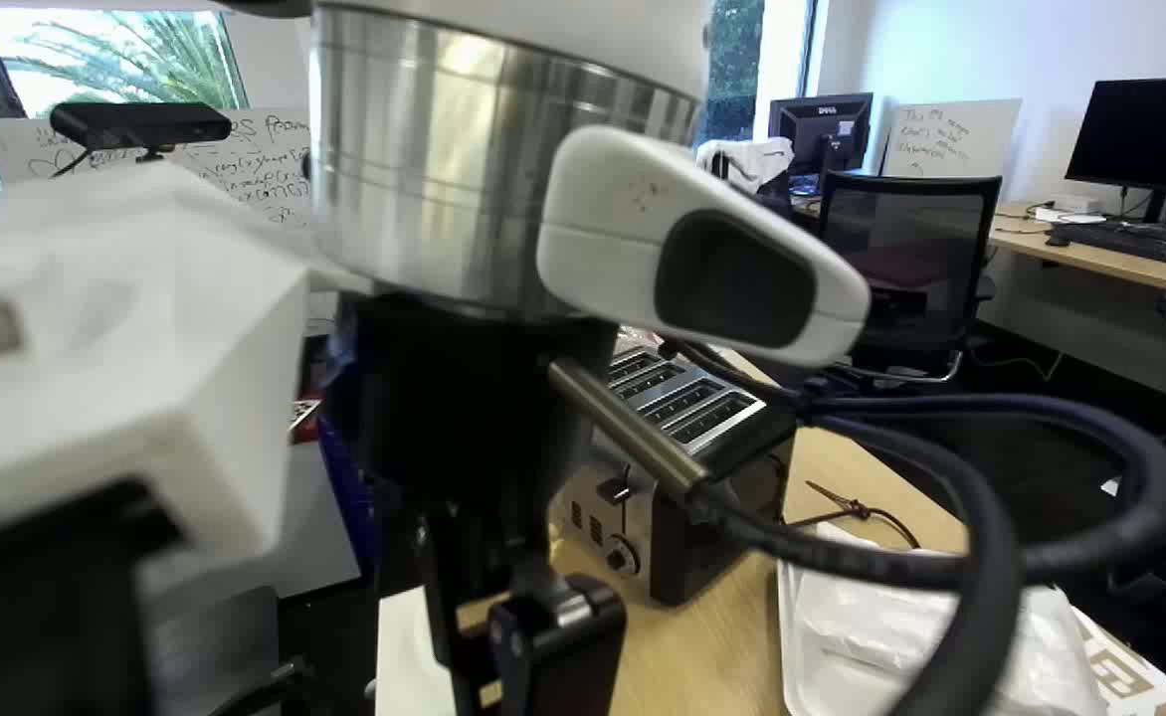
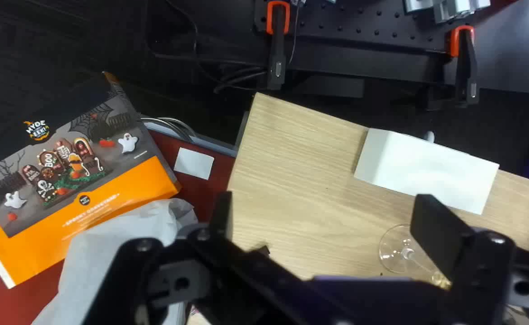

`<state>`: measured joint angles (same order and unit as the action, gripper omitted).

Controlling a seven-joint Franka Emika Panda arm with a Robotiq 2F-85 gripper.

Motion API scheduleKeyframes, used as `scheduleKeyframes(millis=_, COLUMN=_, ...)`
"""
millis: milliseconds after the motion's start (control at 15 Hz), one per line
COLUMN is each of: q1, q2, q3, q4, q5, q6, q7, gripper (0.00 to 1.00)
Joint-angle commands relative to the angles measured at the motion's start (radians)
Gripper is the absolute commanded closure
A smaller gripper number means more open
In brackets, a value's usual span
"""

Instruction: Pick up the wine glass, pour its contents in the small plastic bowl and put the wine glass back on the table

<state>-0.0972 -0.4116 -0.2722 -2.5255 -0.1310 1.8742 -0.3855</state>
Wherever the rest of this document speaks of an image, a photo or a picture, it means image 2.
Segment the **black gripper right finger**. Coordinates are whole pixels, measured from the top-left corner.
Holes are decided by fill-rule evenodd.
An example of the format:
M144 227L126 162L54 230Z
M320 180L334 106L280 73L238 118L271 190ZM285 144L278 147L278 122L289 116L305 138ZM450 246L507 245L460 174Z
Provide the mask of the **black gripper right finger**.
M417 194L410 232L450 281L442 325L500 325L509 304L529 317L529 250L471 227L433 194Z

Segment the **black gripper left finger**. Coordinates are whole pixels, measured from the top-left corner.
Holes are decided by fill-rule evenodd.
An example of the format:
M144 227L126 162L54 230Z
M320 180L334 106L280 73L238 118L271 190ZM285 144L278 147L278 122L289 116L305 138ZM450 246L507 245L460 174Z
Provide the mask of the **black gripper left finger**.
M311 325L307 284L264 250L235 245L229 216L224 192L209 223L184 227L170 245L121 243L98 290L98 325L161 325L179 302L211 325Z

